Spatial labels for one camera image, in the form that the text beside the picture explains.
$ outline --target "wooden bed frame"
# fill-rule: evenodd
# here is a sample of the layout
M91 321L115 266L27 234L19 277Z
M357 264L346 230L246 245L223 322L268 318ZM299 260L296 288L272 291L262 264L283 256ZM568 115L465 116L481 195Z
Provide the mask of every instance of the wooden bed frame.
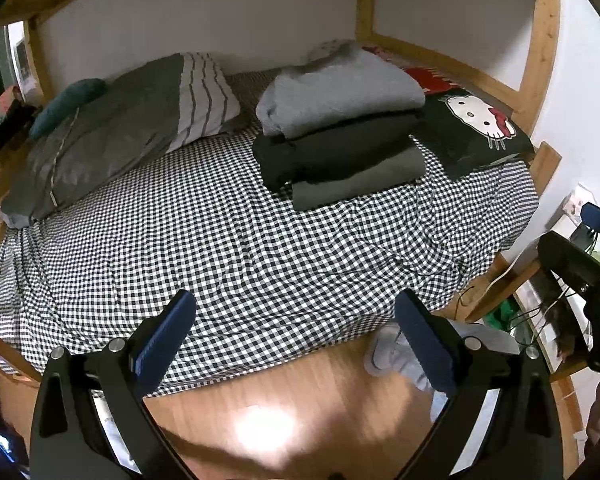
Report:
M43 102L48 102L52 98L53 91L37 27L72 1L74 0L7 0L0 8L0 26L20 20L25 21L27 55L32 73L43 95ZM531 135L554 66L560 22L560 0L536 0L531 43L520 90L514 90L488 74L449 56L376 33L374 3L375 0L357 0L356 39L358 41L375 43L401 56L435 66L460 82L479 88L509 107L512 110L512 119ZM10 188L11 179L26 160L28 151L27 142L21 145L10 144L0 151L0 200ZM536 155L530 162L530 171L538 194L542 194L548 185L560 163L560 158L560 155L545 142L537 148ZM0 224L0 244L5 232L6 227ZM498 254L485 276L493 279L507 266L504 257ZM515 286L516 280L522 278L523 276L510 272L500 280L498 291L508 290L507 287ZM493 300L494 296L490 294L479 304L472 305L469 314L465 317L475 319L486 314L497 305ZM1 376L13 382L38 386L42 379L40 373L20 352L2 339L0 339L0 357L16 370L16 374L12 375L3 372L0 368Z

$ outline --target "gray pillowcase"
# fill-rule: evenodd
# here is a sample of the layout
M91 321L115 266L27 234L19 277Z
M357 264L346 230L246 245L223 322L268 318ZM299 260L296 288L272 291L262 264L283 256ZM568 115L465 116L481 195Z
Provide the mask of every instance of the gray pillowcase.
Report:
M308 211L323 205L388 189L424 176L426 163L417 146L410 146L379 164L343 180L310 184L292 184L296 211Z
M209 54L173 54L114 80L33 146L2 201L21 228L165 153L215 135L240 105Z

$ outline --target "red fabric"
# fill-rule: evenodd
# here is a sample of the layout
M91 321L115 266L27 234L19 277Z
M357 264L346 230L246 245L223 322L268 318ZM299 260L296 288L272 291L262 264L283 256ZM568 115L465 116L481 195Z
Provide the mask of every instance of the red fabric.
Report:
M507 139L511 138L511 132L507 128L507 116L503 114L500 110L496 108L489 108L489 111L496 118L496 126L500 129L502 134L507 137Z
M452 88L460 88L459 84L451 81L451 79L438 75L435 70L431 68L415 66L403 70L418 82L426 95L443 94Z
M409 66L408 64L399 64L395 59L394 54L381 46L364 46L366 51L375 54L380 59L387 61L404 70L407 74L413 77L424 90L426 95L443 94L453 88L461 88L461 86L440 75L437 70L424 66Z

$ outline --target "checkered bed sheet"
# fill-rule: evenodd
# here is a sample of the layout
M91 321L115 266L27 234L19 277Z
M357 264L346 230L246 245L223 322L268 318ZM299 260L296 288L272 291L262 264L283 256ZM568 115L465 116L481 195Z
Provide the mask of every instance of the checkered bed sheet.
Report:
M155 395L227 380L369 332L416 291L446 305L538 205L522 162L457 182L427 174L309 212L260 181L251 143L274 72L227 78L250 117L103 186L0 246L0 337L42 371L51 350L101 349L181 288L198 317Z

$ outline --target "pillow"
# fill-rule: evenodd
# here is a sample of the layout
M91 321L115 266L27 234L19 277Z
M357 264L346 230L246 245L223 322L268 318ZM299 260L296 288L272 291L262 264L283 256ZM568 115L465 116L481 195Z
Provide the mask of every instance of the pillow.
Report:
M82 79L62 90L36 117L29 130L30 139L51 133L76 109L90 103L107 91L107 84L102 79Z
M77 110L32 147L2 201L9 227L43 219L133 168L217 134L240 106L209 54L173 54L126 72Z
M249 126L249 118L245 113L241 112L234 118L222 123L222 126L220 126L220 130L218 131L218 133L234 134L235 132L239 132L240 130L245 129L247 126Z
M504 113L435 69L411 66L379 47L365 47L399 66L424 90L423 120L412 134L456 179L480 168L533 153L528 136Z

